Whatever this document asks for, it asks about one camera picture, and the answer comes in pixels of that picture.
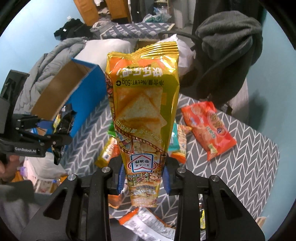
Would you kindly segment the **person left hand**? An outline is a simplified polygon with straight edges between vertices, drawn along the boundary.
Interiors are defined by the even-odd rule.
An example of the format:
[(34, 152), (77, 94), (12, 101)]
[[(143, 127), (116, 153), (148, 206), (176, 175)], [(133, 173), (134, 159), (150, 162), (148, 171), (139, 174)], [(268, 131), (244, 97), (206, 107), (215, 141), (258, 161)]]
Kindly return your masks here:
[(10, 182), (16, 175), (17, 168), (20, 165), (20, 157), (16, 155), (9, 156), (7, 164), (1, 162), (1, 180)]

